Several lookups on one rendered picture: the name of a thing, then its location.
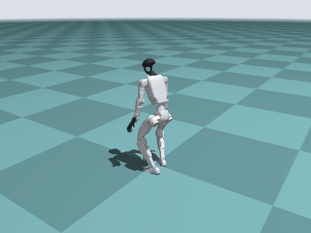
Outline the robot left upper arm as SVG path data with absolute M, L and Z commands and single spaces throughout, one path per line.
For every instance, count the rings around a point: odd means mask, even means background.
M 145 87 L 148 84 L 148 79 L 141 79 L 138 82 L 138 104 L 144 104 L 144 93 L 145 93 Z

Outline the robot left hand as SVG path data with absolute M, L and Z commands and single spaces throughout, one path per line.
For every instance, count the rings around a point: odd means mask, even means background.
M 137 122 L 136 119 L 137 119 L 136 117 L 133 117 L 132 121 L 129 123 L 129 125 L 128 125 L 128 127 L 127 127 L 127 131 L 128 131 L 128 132 L 131 132 L 131 131 L 132 131 L 132 126 L 135 127 L 135 126 L 134 126 L 134 123 Z M 131 131 L 130 131 L 130 130 L 131 130 Z

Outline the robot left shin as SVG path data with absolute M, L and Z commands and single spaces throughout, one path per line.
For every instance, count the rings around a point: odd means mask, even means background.
M 155 168 L 155 164 L 153 162 L 152 154 L 151 154 L 149 146 L 148 145 L 145 146 L 144 142 L 142 140 L 138 140 L 137 146 L 138 146 L 138 149 L 139 149 L 140 153 L 144 157 L 144 159 L 147 161 L 149 166 L 152 167 L 151 169 L 154 169 Z

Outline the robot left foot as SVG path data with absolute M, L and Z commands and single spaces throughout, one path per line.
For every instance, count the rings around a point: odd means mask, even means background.
M 152 167 L 148 167 L 145 168 L 144 171 L 148 172 L 148 173 L 155 173 L 155 174 L 159 174 L 160 173 L 160 169 L 155 167 L 154 169 L 151 169 Z

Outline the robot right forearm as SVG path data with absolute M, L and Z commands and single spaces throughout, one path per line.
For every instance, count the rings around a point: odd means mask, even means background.
M 165 110 L 168 108 L 169 97 L 167 97 L 167 101 L 163 102 L 162 105 L 165 107 Z

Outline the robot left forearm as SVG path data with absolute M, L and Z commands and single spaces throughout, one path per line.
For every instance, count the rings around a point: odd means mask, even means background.
M 133 117 L 137 118 L 136 121 L 139 120 L 140 111 L 141 111 L 141 108 L 142 108 L 142 106 L 140 104 L 138 104 L 138 101 L 139 101 L 139 99 L 137 98 L 136 99 L 135 112 L 134 112 L 134 116 L 133 116 Z

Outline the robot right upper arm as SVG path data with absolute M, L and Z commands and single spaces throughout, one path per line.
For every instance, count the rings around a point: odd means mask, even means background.
M 165 86 L 166 86 L 166 89 L 167 89 L 167 97 L 168 97 L 168 78 L 163 76 L 164 78 L 164 81 L 165 81 Z

